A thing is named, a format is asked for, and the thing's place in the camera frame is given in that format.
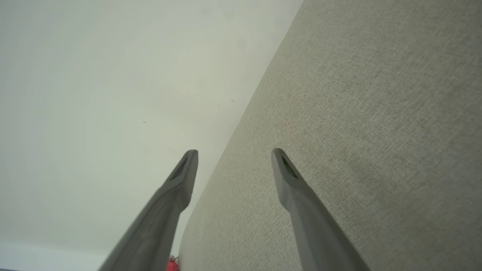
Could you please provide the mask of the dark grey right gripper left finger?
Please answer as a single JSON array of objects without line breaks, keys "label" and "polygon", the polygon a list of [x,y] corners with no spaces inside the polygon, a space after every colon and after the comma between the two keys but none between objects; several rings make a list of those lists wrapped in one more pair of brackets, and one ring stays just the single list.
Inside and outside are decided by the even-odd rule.
[{"label": "dark grey right gripper left finger", "polygon": [[198,151],[187,151],[99,271],[167,271],[180,214],[191,201]]}]

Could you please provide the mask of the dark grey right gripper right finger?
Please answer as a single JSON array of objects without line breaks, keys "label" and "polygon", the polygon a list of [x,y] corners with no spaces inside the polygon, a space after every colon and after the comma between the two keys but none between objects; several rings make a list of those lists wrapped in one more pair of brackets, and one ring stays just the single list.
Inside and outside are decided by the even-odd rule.
[{"label": "dark grey right gripper right finger", "polygon": [[276,191],[290,215],[303,271],[370,271],[288,155],[272,149]]}]

